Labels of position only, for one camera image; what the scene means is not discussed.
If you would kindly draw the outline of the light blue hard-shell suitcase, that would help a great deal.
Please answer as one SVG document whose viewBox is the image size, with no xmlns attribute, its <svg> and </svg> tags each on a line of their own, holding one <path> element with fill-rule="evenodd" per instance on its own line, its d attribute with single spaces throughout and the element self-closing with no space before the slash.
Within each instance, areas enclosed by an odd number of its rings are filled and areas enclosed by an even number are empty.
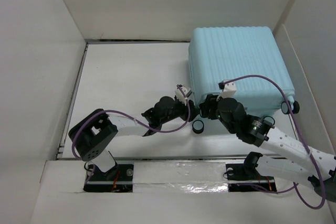
<svg viewBox="0 0 336 224">
<path fill-rule="evenodd" d="M 287 106 L 297 114 L 299 103 L 287 67 L 269 27 L 203 27 L 193 31 L 188 48 L 194 103 L 219 95 L 218 84 L 234 80 L 234 99 L 247 114 L 273 116 Z"/>
</svg>

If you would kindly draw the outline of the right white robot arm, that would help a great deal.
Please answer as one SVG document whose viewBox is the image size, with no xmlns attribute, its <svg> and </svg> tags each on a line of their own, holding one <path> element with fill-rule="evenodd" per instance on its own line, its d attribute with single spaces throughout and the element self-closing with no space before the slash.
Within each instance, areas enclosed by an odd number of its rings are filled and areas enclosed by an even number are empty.
<svg viewBox="0 0 336 224">
<path fill-rule="evenodd" d="M 244 143 L 269 150 L 283 157 L 267 158 L 251 152 L 244 161 L 243 174 L 248 178 L 270 175 L 299 183 L 328 201 L 335 201 L 335 156 L 305 147 L 270 122 L 246 113 L 234 98 L 208 95 L 200 104 L 201 116 L 218 119 L 226 130 Z"/>
</svg>

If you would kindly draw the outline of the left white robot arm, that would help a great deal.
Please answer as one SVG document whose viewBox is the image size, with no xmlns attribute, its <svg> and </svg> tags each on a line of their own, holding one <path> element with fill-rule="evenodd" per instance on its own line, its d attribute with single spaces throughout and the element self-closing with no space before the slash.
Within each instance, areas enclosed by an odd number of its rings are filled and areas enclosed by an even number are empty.
<svg viewBox="0 0 336 224">
<path fill-rule="evenodd" d="M 109 143 L 122 136 L 152 136 L 163 133 L 163 124 L 180 118 L 184 123 L 193 121 L 199 115 L 192 100 L 185 103 L 177 98 L 164 96 L 154 107 L 141 114 L 146 122 L 139 122 L 133 116 L 115 110 L 96 109 L 70 129 L 68 136 L 72 141 L 74 155 L 86 163 L 88 179 L 93 175 L 112 180 L 118 173 L 118 164 L 106 150 Z"/>
</svg>

